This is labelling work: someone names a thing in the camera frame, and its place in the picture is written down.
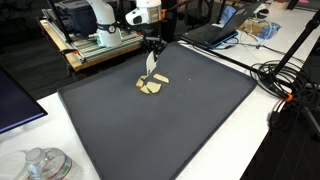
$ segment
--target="table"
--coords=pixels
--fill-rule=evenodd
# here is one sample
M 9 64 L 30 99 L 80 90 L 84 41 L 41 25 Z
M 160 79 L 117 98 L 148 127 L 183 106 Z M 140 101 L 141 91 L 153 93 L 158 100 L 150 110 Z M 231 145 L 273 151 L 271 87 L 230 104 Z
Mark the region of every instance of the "table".
M 47 34 L 48 37 L 50 37 L 53 43 L 58 47 L 59 51 L 70 49 L 70 45 L 64 42 L 61 36 L 57 33 L 57 29 L 54 27 L 54 25 L 49 23 L 47 20 L 40 20 L 39 25 L 42 28 L 43 33 Z M 81 70 L 92 67 L 104 61 L 110 60 L 112 58 L 115 58 L 120 55 L 139 49 L 140 40 L 141 38 L 137 38 L 137 40 L 134 41 L 132 44 L 128 44 L 123 48 L 116 49 L 110 53 L 107 53 L 104 56 L 97 57 L 94 60 L 87 61 L 87 62 L 81 62 L 81 59 L 72 53 L 66 54 L 63 57 L 66 60 L 67 66 L 70 66 L 70 68 L 68 68 L 70 73 L 79 72 Z
M 301 10 L 272 9 L 271 14 L 270 20 L 280 23 L 283 28 L 277 36 L 267 41 L 266 45 L 282 51 L 290 47 L 302 32 L 305 23 L 313 16 L 312 12 Z M 288 31 L 293 27 L 296 32 Z M 320 29 L 314 31 L 296 56 L 305 60 L 319 34 Z M 281 55 L 269 50 L 256 50 L 240 45 L 221 53 L 248 65 L 264 62 L 270 58 L 281 58 Z M 227 61 L 212 56 L 210 58 L 248 74 L 245 69 Z M 278 101 L 279 99 L 257 87 L 203 146 L 177 179 L 239 179 L 268 132 L 269 113 Z M 39 103 L 49 115 L 0 135 L 0 157 L 15 150 L 57 147 L 82 166 L 84 179 L 99 179 L 58 95 L 50 95 L 39 100 Z

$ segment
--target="clear plastic container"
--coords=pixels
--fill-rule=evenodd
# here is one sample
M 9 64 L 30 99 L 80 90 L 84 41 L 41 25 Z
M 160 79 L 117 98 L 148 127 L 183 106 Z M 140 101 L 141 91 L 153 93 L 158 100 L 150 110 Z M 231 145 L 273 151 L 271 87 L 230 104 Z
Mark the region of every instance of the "clear plastic container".
M 32 180 L 81 180 L 83 177 L 81 167 L 57 148 L 32 149 L 26 161 Z

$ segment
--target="gray surface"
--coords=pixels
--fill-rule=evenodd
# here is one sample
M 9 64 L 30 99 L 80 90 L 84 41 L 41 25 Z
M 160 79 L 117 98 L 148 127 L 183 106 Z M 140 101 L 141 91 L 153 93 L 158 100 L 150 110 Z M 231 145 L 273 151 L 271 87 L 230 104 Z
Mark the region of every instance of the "gray surface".
M 250 77 L 177 44 L 155 71 L 170 84 L 154 95 L 135 87 L 145 56 L 59 90 L 102 179 L 175 178 L 255 87 Z

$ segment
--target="laptop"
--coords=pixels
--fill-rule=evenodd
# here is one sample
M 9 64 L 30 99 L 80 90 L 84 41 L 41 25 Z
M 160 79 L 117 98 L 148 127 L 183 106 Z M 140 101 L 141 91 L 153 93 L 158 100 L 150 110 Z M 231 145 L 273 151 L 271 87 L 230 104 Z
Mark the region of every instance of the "laptop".
M 264 1 L 257 0 L 256 3 L 237 10 L 222 28 L 207 24 L 185 33 L 181 36 L 181 39 L 203 48 L 213 49 L 222 42 L 234 38 L 238 34 L 236 30 L 248 19 L 248 17 L 252 16 L 262 2 Z

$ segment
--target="floor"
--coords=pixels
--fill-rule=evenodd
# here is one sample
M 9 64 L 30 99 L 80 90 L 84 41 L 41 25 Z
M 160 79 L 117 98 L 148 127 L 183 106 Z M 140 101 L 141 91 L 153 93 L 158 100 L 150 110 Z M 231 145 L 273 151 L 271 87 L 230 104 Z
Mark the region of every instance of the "floor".
M 217 17 L 219 4 L 216 4 L 211 22 Z M 186 31 L 184 22 L 178 21 L 177 37 Z M 35 99 L 48 96 L 74 82 L 67 74 L 56 47 L 41 35 L 39 29 L 9 33 L 1 36 L 1 39 L 10 41 L 10 46 L 3 49 L 0 64 L 7 68 Z M 320 82 L 318 48 L 320 44 L 317 43 L 307 63 L 312 66 L 314 80 Z M 320 113 L 315 113 L 315 117 L 319 120 Z M 319 179 L 320 143 L 310 138 L 310 124 L 302 115 L 297 116 L 294 112 L 282 112 L 280 119 L 287 122 L 286 126 L 269 131 L 242 180 Z

